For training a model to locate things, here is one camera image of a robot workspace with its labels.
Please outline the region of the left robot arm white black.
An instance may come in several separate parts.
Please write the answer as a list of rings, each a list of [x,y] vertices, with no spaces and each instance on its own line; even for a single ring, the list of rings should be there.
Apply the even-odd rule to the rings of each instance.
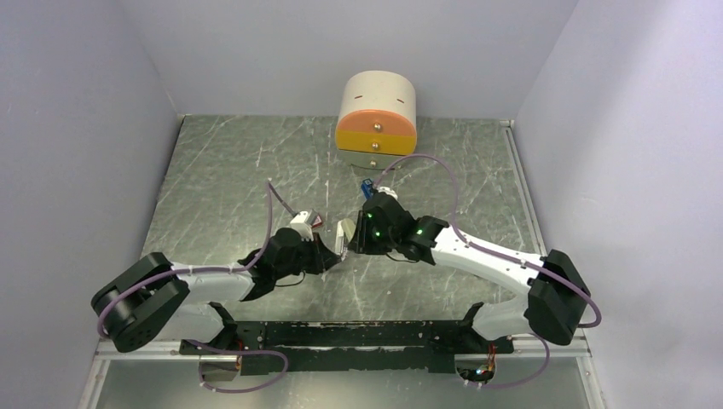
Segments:
[[[224,302],[249,302],[290,275],[322,274],[341,262],[320,236],[280,228],[260,249],[228,266],[176,265],[152,252],[102,287],[91,299],[101,335],[120,353],[154,340],[193,340],[214,354],[236,341]]]

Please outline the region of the blue black stapler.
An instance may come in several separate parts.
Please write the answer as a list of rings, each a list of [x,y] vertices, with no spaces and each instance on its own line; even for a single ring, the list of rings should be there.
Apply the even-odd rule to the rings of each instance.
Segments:
[[[372,179],[364,179],[361,182],[360,188],[365,199],[370,199],[377,192]]]

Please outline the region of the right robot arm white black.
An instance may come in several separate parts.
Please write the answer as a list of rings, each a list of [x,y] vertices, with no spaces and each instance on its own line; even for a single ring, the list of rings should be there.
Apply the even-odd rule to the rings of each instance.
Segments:
[[[388,193],[375,193],[357,213],[351,251],[449,267],[495,283],[512,294],[507,302],[472,307],[460,342],[479,353],[492,340],[533,333],[549,343],[571,343],[591,293],[571,258],[514,251],[481,240],[434,216],[414,217]]]

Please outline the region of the beige white stapler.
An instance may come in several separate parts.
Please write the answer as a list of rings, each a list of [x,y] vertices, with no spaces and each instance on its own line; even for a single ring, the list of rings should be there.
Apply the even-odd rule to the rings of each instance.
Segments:
[[[347,257],[348,246],[354,237],[355,230],[356,223],[349,218],[342,219],[337,223],[334,252],[342,261]]]

